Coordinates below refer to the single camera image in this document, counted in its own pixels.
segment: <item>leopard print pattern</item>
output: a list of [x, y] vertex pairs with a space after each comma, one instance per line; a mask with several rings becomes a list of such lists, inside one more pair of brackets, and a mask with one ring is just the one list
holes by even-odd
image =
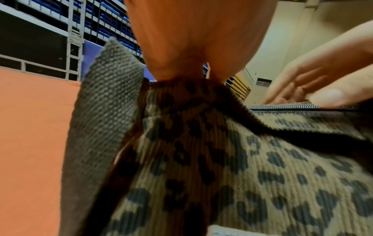
[[255, 114], [207, 80], [149, 86], [112, 172], [125, 164], [129, 190], [101, 235], [371, 235], [373, 178], [354, 159], [371, 144], [343, 116], [310, 116]]

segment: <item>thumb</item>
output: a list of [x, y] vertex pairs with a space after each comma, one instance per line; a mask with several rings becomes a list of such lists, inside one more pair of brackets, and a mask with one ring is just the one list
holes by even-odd
[[321, 108], [353, 105], [373, 98], [373, 65], [348, 74], [315, 92], [310, 101]]

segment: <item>fingernail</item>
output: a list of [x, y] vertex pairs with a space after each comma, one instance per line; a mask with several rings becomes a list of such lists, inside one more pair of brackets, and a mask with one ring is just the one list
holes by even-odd
[[337, 107], [343, 103], [343, 93], [339, 89], [322, 89], [314, 93], [310, 101], [319, 107]]

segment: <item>gray woven strap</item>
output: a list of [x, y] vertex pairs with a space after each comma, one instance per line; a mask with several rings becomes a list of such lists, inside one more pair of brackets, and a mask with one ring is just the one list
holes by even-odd
[[141, 63], [110, 39], [82, 82], [62, 168], [59, 236], [79, 229], [113, 163], [136, 109]]

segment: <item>skin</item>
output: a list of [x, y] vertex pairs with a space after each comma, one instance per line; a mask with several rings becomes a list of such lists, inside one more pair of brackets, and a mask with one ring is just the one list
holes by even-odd
[[125, 0], [131, 28], [157, 81], [224, 83], [258, 50], [277, 0]]
[[290, 62], [268, 88], [266, 104], [305, 101], [336, 108], [373, 98], [373, 21]]

